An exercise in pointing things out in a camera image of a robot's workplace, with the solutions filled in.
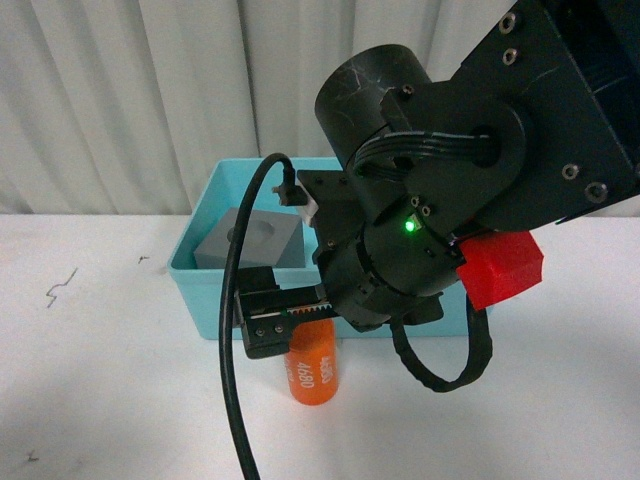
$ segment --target black bracket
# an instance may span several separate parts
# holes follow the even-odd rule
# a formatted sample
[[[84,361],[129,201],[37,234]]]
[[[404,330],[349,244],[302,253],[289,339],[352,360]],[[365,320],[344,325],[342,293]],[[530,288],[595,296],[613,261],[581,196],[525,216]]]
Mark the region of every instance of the black bracket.
[[[336,315],[322,285],[282,290],[271,267],[238,271],[234,326],[242,329],[249,358],[287,353],[298,325]]]

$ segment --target hole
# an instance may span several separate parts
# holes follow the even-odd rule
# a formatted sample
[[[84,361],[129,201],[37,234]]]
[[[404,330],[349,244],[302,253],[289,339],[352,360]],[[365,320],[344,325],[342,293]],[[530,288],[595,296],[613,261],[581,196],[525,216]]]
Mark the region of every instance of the hole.
[[[502,19],[502,31],[510,32],[513,29],[513,20],[511,17],[505,17]]]
[[[473,164],[476,167],[489,168],[498,163],[502,153],[502,144],[498,132],[489,125],[480,125],[474,128],[470,135],[486,138],[488,142],[485,154],[474,159]]]
[[[502,63],[506,66],[513,65],[520,56],[520,53],[515,48],[508,48],[502,54]]]
[[[609,189],[604,183],[591,182],[584,193],[591,203],[603,203],[609,196]]]
[[[401,99],[409,100],[414,92],[415,90],[411,85],[403,85],[398,94]]]
[[[234,230],[235,227],[232,227],[227,232],[228,242],[231,242]],[[252,247],[257,247],[267,242],[275,233],[276,229],[269,222],[265,222],[264,220],[249,220],[244,243]]]
[[[518,17],[514,12],[505,13],[505,15],[500,19],[498,23],[498,28],[500,29],[500,33],[503,35],[507,35],[516,28],[516,24],[518,22]]]
[[[579,172],[580,169],[573,163],[568,163],[562,167],[562,176],[565,180],[575,180]]]

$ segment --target black cable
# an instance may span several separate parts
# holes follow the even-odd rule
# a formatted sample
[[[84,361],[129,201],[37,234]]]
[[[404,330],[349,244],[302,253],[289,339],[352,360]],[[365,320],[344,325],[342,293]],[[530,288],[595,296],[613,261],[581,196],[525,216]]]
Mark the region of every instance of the black cable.
[[[372,138],[355,154],[358,175],[401,182],[411,165],[395,165],[393,159],[405,158],[409,164],[420,160],[466,161],[491,165],[497,160],[499,146],[489,135],[454,135],[442,132],[394,132]]]
[[[233,311],[235,302],[235,291],[238,275],[238,267],[240,265],[240,255],[244,238],[249,225],[249,217],[253,204],[258,196],[260,186],[264,181],[267,172],[276,163],[284,165],[284,177],[286,179],[295,178],[295,170],[291,164],[289,157],[282,153],[274,153],[266,157],[258,166],[253,174],[249,186],[242,198],[238,215],[236,217],[236,225],[231,237],[229,245],[229,254],[227,255],[227,263],[224,269],[224,277],[222,279],[222,296],[220,299],[220,325],[219,325],[219,354],[220,354],[220,378],[222,380],[222,393],[224,395],[224,403],[227,409],[227,418],[229,419],[229,427],[233,443],[236,447],[238,460],[244,478],[247,480],[260,480],[258,467],[256,466],[249,438],[244,427],[242,419],[242,411],[238,400],[238,390],[236,387],[236,377],[233,366],[233,344],[231,333],[233,328]]]
[[[416,352],[409,344],[402,318],[392,319],[390,326],[393,346],[396,353],[400,356],[402,364],[407,367],[407,370],[409,370],[416,380],[434,392],[451,392],[475,382],[482,376],[493,355],[493,341],[489,334],[487,310],[482,309],[477,311],[473,308],[468,295],[467,329],[469,331],[469,355],[464,370],[462,370],[457,379],[450,382],[437,376],[420,361]]]

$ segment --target green led light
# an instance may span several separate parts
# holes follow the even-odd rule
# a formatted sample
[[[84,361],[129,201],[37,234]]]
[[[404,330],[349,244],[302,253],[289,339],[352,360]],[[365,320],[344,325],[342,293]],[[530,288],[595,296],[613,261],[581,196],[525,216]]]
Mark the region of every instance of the green led light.
[[[414,222],[413,220],[407,220],[406,222],[404,222],[404,229],[409,232],[409,233],[413,233],[416,231],[417,225],[416,222]]]

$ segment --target cable connector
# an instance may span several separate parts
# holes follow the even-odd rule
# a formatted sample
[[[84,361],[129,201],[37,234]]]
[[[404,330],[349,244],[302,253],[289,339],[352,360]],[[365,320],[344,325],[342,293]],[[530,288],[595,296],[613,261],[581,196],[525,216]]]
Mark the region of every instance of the cable connector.
[[[300,185],[296,185],[296,171],[292,167],[285,167],[282,172],[282,183],[271,189],[280,197],[280,205],[298,207],[307,204],[307,194]]]

